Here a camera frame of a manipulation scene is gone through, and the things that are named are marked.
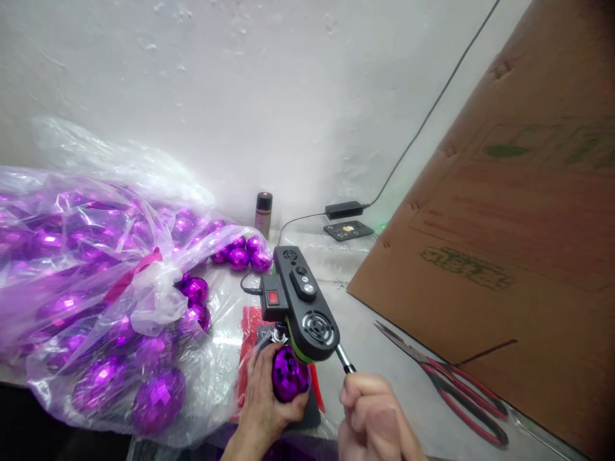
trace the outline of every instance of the power cord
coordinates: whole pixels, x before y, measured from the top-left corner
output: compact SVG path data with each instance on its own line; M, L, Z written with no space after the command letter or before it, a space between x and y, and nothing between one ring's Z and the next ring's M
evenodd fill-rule
M246 288L245 286L243 286L243 281L248 277L248 275L253 273L254 271L250 271L246 275L244 275L241 282L239 282L239 286L244 292L248 293L248 295L261 296L263 294L263 290L261 290L260 288Z
M289 222L287 222L286 224L284 224L284 225L282 226L282 229L280 229L280 236L279 236L279 237L278 237L278 239L277 239L277 246L280 246L280 242L282 241L282 234L284 233L284 228L285 228L287 225L289 225L291 222L299 221L299 220L301 220L301 219L306 219L306 218L312 218L312 217L314 217L314 216L322 216L322 215L324 215L324 214L326 214L326 213L309 214L309 215L307 215L307 216L301 216L300 218L295 218L295 219L293 219L293 220L290 220L290 221L289 221Z
M497 8L497 6L500 4L500 0L495 0L495 2L493 3L493 6L491 7L491 9L489 10L489 13L487 14L487 16L485 17L484 21L482 21L482 24L480 25L479 29L476 31L476 34L474 34L474 36L472 37L472 40L470 40L470 43L468 44L468 46L466 47L466 49L464 50L464 52L462 53L461 57L459 58L459 61L457 61L457 65L455 66L455 68L453 69L453 72L451 73L450 77L448 78L446 84L444 85L444 87L442 88L442 91L440 91L438 98L436 99L436 102L434 102L434 104L431 106L431 109L429 110L429 112L427 112L427 116L425 116L425 119L423 120L423 123L421 123L420 127L418 128L416 134L414 135L414 137L410 140L410 142L408 143L408 146L406 147L406 149L404 149L402 155L399 157L399 159L397 160L397 162L395 163L395 166L393 167L393 169L391 170L391 173L389 173L388 177L386 178L386 181L384 181L384 185L382 186L382 188L380 189L380 192L378 192L378 195L376 196L376 198L369 204L367 205L362 205L359 209L366 209L369 208L370 206L374 205L378 199L380 198L380 196L382 195L382 192L384 192L384 189L387 187L387 185L389 184L389 181L391 180L391 178L393 177L393 174L395 173L395 170L397 169L397 167L399 166L399 164L402 162L402 160L404 159L404 157L406 156L406 154L408 153L408 151L410 150L410 148L413 146L414 142L416 141L416 139L419 137L419 135L421 134L421 132L423 131L423 128L425 127L425 125L427 125L427 122L429 121L429 118L431 117L431 114L433 113L433 111L436 109L436 106L438 105L438 103L440 102L440 99L442 99L442 96L444 96L444 93L446 92L446 90L448 89L448 86L450 85L451 81L453 80L453 78L455 77L455 75L457 74L457 71L459 70L459 67L461 67L461 63L463 62L463 60L466 58L466 55L468 54L468 52L470 51L470 49L472 48L472 46L474 45L474 42L476 42L476 39L479 37L480 33L482 32L482 30L484 29L485 25L487 24L487 22L489 21L489 19L491 18L493 12L495 11L495 9ZM286 224L284 224L282 226L282 229L280 229L280 237L277 240L277 246L280 246L280 242L282 241L282 233L284 232L284 228L289 225L291 222L295 222L295 221L299 221L302 219L306 219L306 218L311 218L313 216L322 216L323 214L327 214L325 213L316 213L316 214L309 214L307 216L301 216L300 218L295 218L293 220L290 220L289 222L287 222Z

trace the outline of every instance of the black remote control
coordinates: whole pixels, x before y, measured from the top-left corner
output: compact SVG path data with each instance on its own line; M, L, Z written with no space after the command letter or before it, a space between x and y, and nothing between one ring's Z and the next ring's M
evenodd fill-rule
M323 227L323 229L337 241L345 241L373 234L373 229L359 221L331 224Z

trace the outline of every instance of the clear plastic bag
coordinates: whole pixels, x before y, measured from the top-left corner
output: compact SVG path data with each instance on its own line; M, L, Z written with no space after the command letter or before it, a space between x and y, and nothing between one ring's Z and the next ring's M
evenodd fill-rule
M271 251L202 188L165 189L165 158L118 166L126 151L45 120L48 155L74 149L66 169L98 162L97 179L0 168L0 360L70 425L189 446L236 411L243 298L229 265L206 261L242 237ZM176 288L189 270L209 284L206 332Z

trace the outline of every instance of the green printed logo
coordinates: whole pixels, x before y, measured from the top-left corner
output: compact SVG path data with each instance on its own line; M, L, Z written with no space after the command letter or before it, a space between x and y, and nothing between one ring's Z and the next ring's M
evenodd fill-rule
M494 290L503 290L517 281L506 275L501 267L458 252L453 248L428 247L423 250L421 256L436 266L458 273L479 285Z

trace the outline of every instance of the cardboard box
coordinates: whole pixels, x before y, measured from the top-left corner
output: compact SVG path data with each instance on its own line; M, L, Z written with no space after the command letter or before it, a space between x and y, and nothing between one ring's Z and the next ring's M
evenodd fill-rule
M612 10L532 3L348 285L593 458L615 427Z

